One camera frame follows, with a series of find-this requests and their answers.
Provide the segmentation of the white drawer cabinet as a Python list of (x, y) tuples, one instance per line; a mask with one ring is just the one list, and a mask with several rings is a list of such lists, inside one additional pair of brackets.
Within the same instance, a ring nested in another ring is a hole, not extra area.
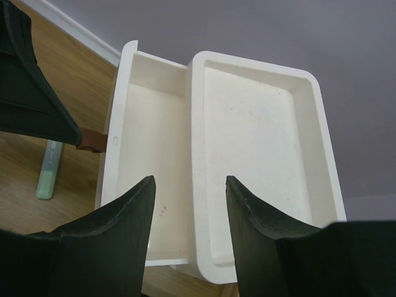
[(322, 95), (309, 72), (211, 51), (187, 67), (191, 269), (236, 281), (226, 178), (302, 222), (346, 219)]

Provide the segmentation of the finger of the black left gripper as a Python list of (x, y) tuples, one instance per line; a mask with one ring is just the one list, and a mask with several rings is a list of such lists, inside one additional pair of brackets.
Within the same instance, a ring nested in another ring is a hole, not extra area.
[(30, 17), (1, 1), (1, 130), (79, 145), (82, 134), (41, 69)]

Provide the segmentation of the green grey highlighter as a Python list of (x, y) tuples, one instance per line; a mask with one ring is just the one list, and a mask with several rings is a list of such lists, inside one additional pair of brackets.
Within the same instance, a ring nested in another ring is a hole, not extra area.
[(36, 190), (36, 198), (38, 199), (50, 200), (53, 197), (62, 147), (62, 142), (48, 140), (46, 143)]

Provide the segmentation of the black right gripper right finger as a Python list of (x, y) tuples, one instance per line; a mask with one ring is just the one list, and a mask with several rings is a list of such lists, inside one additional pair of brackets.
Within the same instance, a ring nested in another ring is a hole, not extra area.
[(241, 296), (394, 296), (395, 222), (303, 223), (234, 176), (226, 204)]

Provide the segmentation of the white top drawer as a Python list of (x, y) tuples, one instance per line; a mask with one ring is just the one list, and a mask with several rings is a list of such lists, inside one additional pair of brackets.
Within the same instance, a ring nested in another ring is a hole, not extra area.
[(95, 207), (142, 178), (156, 183), (146, 264), (187, 264), (188, 129), (184, 65), (124, 45), (110, 96)]

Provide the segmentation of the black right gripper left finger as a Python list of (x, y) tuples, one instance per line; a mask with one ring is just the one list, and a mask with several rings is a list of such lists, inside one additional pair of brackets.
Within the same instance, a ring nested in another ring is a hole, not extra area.
[(141, 296), (155, 204), (148, 176), (55, 230), (1, 231), (2, 296)]

